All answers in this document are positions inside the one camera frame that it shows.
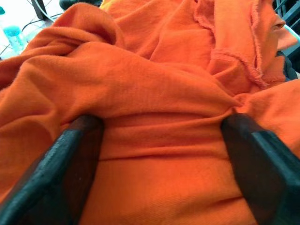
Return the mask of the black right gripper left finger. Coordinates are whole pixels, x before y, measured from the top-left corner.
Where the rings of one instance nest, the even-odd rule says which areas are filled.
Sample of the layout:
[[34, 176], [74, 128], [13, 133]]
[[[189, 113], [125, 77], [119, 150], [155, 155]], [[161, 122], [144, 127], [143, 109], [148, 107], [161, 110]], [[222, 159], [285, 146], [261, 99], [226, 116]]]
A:
[[96, 174], [104, 123], [80, 116], [37, 158], [0, 204], [3, 225], [76, 225]]

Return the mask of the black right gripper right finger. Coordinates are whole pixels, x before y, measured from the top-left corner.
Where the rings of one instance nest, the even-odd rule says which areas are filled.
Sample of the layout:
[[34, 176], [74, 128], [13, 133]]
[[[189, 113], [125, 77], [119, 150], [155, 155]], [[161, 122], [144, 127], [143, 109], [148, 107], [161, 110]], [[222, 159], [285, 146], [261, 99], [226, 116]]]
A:
[[300, 223], [300, 160], [246, 114], [225, 118], [221, 131], [235, 180], [259, 225]]

